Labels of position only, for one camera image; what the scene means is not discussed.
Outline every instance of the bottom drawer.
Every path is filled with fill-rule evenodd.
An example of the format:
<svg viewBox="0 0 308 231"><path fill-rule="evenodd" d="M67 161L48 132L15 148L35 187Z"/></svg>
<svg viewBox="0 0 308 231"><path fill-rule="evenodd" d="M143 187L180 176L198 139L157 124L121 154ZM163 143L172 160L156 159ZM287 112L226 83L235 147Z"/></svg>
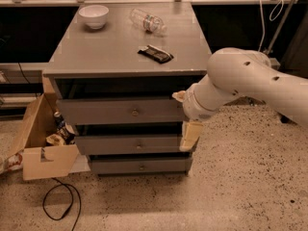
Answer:
<svg viewBox="0 0 308 231"><path fill-rule="evenodd" d="M183 153L174 156L155 155L156 157L112 157L108 159L93 159L90 162L91 171L97 174L144 174L155 172L188 172L193 158Z"/></svg>

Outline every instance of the gray countertop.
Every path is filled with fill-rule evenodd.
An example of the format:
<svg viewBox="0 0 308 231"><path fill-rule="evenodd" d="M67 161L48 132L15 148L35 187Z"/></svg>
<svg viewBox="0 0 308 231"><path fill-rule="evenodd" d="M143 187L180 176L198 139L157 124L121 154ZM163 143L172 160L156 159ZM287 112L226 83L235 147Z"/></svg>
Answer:
<svg viewBox="0 0 308 231"><path fill-rule="evenodd" d="M206 73L211 51L190 3L108 4L107 7L108 21L100 30L88 28L76 13L46 65L46 76ZM129 19L134 8L159 16L167 26L167 34L158 37L136 28ZM148 44L171 53L174 59L159 64L138 54Z"/></svg>

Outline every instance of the white cable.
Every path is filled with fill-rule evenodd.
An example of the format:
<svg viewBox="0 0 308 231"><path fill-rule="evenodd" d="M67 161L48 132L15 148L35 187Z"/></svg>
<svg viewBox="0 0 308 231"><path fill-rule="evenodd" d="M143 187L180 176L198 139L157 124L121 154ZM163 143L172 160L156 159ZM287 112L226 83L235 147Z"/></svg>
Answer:
<svg viewBox="0 0 308 231"><path fill-rule="evenodd" d="M280 11L278 12L278 14L277 14L274 18L272 18L272 14L273 14L274 11L277 9L277 7L279 6L280 3L281 3ZM284 0L279 0L279 2L278 2L278 3L276 4L276 6L272 9L272 11L271 11L271 13L270 13L270 15L269 15L269 20L270 20L270 21L274 21L274 20L281 14L284 5L285 5Z"/></svg>
<svg viewBox="0 0 308 231"><path fill-rule="evenodd" d="M262 44L263 44L263 40L264 40L264 37L265 37L265 35L266 35L266 26L265 26L265 23L264 23L262 1L259 0L259 3L260 3L260 13L261 13L262 31L263 31L263 34L262 34L262 38L261 38L261 41L260 41L260 44L259 44L259 49L258 49L258 51L261 51L261 47L262 47Z"/></svg>

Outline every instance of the clear plastic bottle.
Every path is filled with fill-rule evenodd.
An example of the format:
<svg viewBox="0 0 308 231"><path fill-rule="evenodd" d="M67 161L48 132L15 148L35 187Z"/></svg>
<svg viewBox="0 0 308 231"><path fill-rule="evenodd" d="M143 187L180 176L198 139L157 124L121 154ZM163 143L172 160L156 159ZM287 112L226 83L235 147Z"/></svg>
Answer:
<svg viewBox="0 0 308 231"><path fill-rule="evenodd" d="M167 26L164 24L164 21L160 17L144 12L142 10L133 9L129 18L137 27L155 35L164 35L167 31Z"/></svg>

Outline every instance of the floor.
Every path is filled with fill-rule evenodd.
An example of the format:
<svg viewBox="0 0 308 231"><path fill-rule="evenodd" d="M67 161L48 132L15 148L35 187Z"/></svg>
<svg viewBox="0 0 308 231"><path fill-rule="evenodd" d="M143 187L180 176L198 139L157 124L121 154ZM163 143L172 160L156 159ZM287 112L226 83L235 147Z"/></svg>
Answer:
<svg viewBox="0 0 308 231"><path fill-rule="evenodd" d="M9 149L20 122L0 121L0 153ZM188 176L83 172L61 180L82 197L78 231L307 230L307 139L304 128L281 123L268 106L224 106L205 122ZM76 200L61 221L42 210L55 185L52 179L23 181L21 171L0 175L1 230L71 230ZM60 216L69 200L59 188L46 208Z"/></svg>

